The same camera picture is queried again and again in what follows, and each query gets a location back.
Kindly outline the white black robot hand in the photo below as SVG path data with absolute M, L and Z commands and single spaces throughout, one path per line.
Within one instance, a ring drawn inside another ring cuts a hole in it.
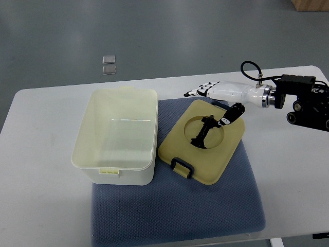
M 184 94 L 189 96 L 204 96 L 213 100 L 233 102 L 226 113 L 217 122 L 225 126 L 236 121 L 244 113 L 244 104 L 252 103 L 261 108 L 270 106 L 271 94 L 275 90 L 270 85 L 251 86 L 249 84 L 229 81 L 208 82 Z

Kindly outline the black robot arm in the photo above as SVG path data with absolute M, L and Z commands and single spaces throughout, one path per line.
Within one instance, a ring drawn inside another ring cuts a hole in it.
M 276 89 L 274 97 L 276 109 L 282 109 L 286 95 L 296 96 L 293 111 L 286 119 L 292 125 L 328 131 L 328 85 L 314 76 L 283 74 L 272 80 Z

